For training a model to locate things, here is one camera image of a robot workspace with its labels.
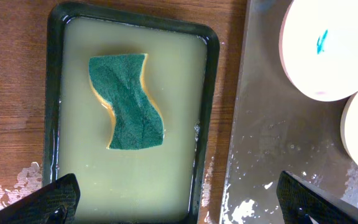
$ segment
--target green scouring pad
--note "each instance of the green scouring pad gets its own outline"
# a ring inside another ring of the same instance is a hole
[[[144,82],[147,54],[107,55],[89,60],[91,88],[108,109],[108,148],[144,149],[162,144],[164,128]]]

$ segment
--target tray rim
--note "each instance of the tray rim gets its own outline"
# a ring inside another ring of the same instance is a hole
[[[44,159],[42,185],[57,179],[59,140],[60,78],[63,61],[63,38],[65,26],[74,18],[86,17],[151,29],[197,35],[207,45],[200,109],[200,132],[196,142],[195,163],[187,216],[175,223],[197,223],[203,188],[204,163],[208,150],[208,131],[213,104],[216,73],[218,70],[219,39],[214,30],[206,25],[164,19],[143,14],[120,11],[102,6],[78,2],[57,4],[50,12],[47,26],[47,68],[45,79]]]

